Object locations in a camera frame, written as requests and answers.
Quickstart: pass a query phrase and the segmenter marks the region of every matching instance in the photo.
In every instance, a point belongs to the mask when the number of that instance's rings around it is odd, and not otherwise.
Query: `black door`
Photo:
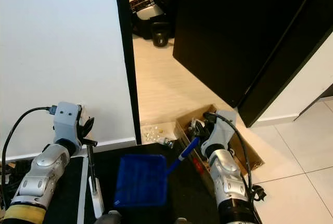
[[[179,0],[174,57],[232,107],[304,0]]]

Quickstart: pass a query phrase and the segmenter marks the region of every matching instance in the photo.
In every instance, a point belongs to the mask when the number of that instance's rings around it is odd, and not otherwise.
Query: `open cardboard box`
[[[190,126],[190,123],[193,118],[199,119],[203,121],[203,113],[210,111],[210,112],[216,112],[217,108],[215,105],[210,104],[208,106],[202,107],[200,109],[191,111],[181,117],[178,117],[176,119],[176,125],[175,125],[175,136],[180,141],[183,148],[185,148],[189,143],[189,139],[187,137],[188,134],[188,127]],[[248,158],[251,170],[254,170],[261,165],[264,164],[263,160],[259,157],[259,155],[256,153],[256,151],[252,148],[251,145],[248,144],[248,142],[245,141],[245,146],[247,148]],[[245,164],[245,157],[243,153],[243,149],[241,147],[240,141],[236,134],[234,134],[230,140],[230,147],[235,151],[234,160],[238,164],[240,171],[243,175],[247,174],[246,171],[246,164]],[[196,150],[193,150],[191,154],[189,155],[190,159],[192,160],[196,170],[200,174],[201,179],[203,180],[203,183],[206,185],[209,193],[212,196],[215,196],[214,194],[214,183],[213,180],[210,177],[209,174],[209,165],[206,161],[203,161]]]

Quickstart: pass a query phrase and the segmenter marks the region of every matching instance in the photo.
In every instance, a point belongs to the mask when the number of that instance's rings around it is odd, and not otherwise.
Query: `black cable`
[[[253,191],[253,189],[252,189],[251,167],[250,167],[250,162],[249,162],[249,158],[248,158],[247,149],[246,149],[246,146],[245,146],[245,143],[244,143],[244,138],[239,133],[239,131],[236,128],[236,126],[233,125],[230,120],[226,119],[225,117],[223,117],[223,116],[221,116],[221,115],[219,115],[217,113],[213,113],[213,112],[205,112],[203,114],[203,117],[207,118],[208,115],[215,116],[215,117],[221,119],[223,122],[227,123],[235,131],[235,133],[236,133],[236,135],[237,135],[237,137],[238,137],[238,139],[240,141],[241,147],[243,149],[244,157],[245,157],[246,170],[248,172],[248,183],[246,183],[244,176],[242,174],[240,174],[240,175],[241,175],[241,178],[242,178],[243,183],[245,185],[245,190],[246,190],[246,192],[248,194],[249,202],[251,204],[252,211],[253,211],[253,214],[254,214],[254,216],[256,218],[256,221],[257,221],[258,224],[262,224],[262,221],[261,221],[261,219],[259,217],[259,214],[258,214],[256,208],[254,207],[254,202],[253,201],[254,201],[254,197],[255,197],[255,195],[256,195],[257,192]]]
[[[20,116],[20,118],[16,121],[16,123],[14,124],[12,129],[10,130],[8,137],[6,139],[6,142],[4,144],[4,148],[2,149],[1,188],[2,188],[2,195],[3,195],[3,202],[5,205],[5,209],[7,209],[9,207],[9,202],[8,202],[7,192],[6,192],[6,151],[7,151],[7,147],[8,147],[9,141],[11,139],[11,136],[13,135],[16,127],[19,125],[21,120],[29,113],[31,113],[33,111],[38,111],[38,110],[47,110],[48,111],[48,110],[50,110],[50,107],[38,107],[38,108],[33,108],[29,111],[24,112]]]

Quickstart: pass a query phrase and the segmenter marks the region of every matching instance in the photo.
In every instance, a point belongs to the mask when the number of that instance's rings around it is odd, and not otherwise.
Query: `cable connector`
[[[51,106],[49,107],[48,111],[51,115],[56,114],[57,106]]]

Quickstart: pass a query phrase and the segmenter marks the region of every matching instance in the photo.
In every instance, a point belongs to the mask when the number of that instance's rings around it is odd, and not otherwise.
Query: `tiled floor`
[[[232,110],[172,57],[172,42],[133,42],[142,125],[210,103]],[[292,123],[249,129],[238,116],[236,126],[265,161],[253,171],[267,193],[256,203],[263,223],[333,224],[333,101],[316,103]]]

